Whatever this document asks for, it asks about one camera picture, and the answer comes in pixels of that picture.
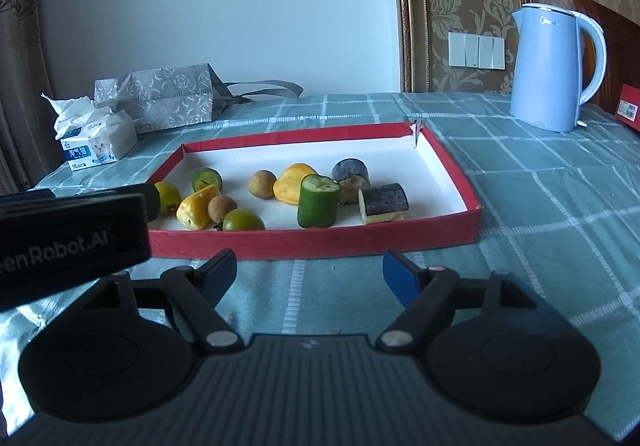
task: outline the blue plaid tablecloth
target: blue plaid tablecloth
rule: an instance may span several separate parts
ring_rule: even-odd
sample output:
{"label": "blue plaid tablecloth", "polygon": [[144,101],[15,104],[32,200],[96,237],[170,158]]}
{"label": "blue plaid tablecloth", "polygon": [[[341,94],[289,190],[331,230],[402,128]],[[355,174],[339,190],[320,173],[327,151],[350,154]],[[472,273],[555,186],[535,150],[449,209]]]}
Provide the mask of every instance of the blue plaid tablecloth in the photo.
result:
{"label": "blue plaid tablecloth", "polygon": [[[444,142],[484,205],[474,245],[409,253],[464,277],[513,271],[596,346],[602,377],[589,416],[615,438],[640,420],[640,137],[587,105],[587,127],[556,134],[509,114],[505,96],[370,94],[311,96],[234,106],[217,121],[148,134],[125,159],[68,166],[40,187],[60,195],[145,181],[181,143],[307,127],[422,118]],[[152,259],[134,279],[202,261]],[[0,374],[9,430],[31,409],[17,378],[20,350],[87,286],[0,315]],[[382,278],[381,257],[239,263],[218,306],[252,333],[369,333],[402,311]],[[145,314],[164,321],[162,314]]]}

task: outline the yellow pepper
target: yellow pepper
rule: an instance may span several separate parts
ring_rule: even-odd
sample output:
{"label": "yellow pepper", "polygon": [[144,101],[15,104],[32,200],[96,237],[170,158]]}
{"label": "yellow pepper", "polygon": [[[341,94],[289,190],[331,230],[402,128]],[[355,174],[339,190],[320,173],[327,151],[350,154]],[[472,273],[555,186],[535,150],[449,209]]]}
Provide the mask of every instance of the yellow pepper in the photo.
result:
{"label": "yellow pepper", "polygon": [[211,222],[207,205],[214,197],[220,195],[218,185],[210,184],[190,196],[185,197],[175,213],[183,226],[190,230],[201,230]]}
{"label": "yellow pepper", "polygon": [[289,166],[273,184],[273,195],[279,201],[297,206],[300,198],[300,184],[306,176],[312,173],[318,174],[304,163]]}

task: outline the cut vegetable piece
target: cut vegetable piece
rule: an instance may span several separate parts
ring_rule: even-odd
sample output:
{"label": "cut vegetable piece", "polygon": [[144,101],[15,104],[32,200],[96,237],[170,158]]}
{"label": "cut vegetable piece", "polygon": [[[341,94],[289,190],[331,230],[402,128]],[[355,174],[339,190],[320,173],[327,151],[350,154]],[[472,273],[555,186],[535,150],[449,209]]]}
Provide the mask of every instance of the cut vegetable piece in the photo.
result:
{"label": "cut vegetable piece", "polygon": [[304,163],[289,166],[273,184],[273,195],[286,204],[297,205],[300,197],[300,183],[312,173],[317,172]]}
{"label": "cut vegetable piece", "polygon": [[341,160],[334,166],[331,176],[340,184],[340,204],[357,204],[358,190],[370,186],[367,166],[359,159]]}
{"label": "cut vegetable piece", "polygon": [[213,168],[204,166],[193,174],[193,179],[191,179],[193,191],[202,190],[210,184],[217,185],[218,189],[222,191],[222,177]]}
{"label": "cut vegetable piece", "polygon": [[403,221],[402,212],[409,209],[406,194],[397,182],[363,188],[358,192],[363,224]]}
{"label": "cut vegetable piece", "polygon": [[298,224],[303,228],[328,228],[338,214],[340,185],[324,175],[308,175],[300,184]]}

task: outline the metal screw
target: metal screw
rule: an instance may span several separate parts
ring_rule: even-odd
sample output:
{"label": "metal screw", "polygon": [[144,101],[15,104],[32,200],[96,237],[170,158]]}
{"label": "metal screw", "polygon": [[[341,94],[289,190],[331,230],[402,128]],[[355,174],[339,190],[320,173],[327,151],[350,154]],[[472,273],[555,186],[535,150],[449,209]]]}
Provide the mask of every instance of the metal screw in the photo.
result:
{"label": "metal screw", "polygon": [[380,341],[387,347],[404,347],[414,341],[407,331],[387,331],[380,336]]}
{"label": "metal screw", "polygon": [[214,331],[207,335],[207,343],[212,347],[230,347],[238,341],[238,335],[231,331]]}

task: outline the brown round fruit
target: brown round fruit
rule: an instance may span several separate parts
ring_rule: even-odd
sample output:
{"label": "brown round fruit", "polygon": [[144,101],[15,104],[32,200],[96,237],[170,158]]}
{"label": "brown round fruit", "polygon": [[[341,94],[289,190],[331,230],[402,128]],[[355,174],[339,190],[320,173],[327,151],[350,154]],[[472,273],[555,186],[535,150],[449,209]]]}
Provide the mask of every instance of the brown round fruit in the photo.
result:
{"label": "brown round fruit", "polygon": [[226,195],[218,195],[209,201],[207,212],[214,224],[220,224],[230,211],[238,207],[236,201]]}
{"label": "brown round fruit", "polygon": [[271,198],[273,197],[273,183],[276,182],[276,179],[276,176],[269,170],[259,170],[249,179],[249,192],[260,199]]}

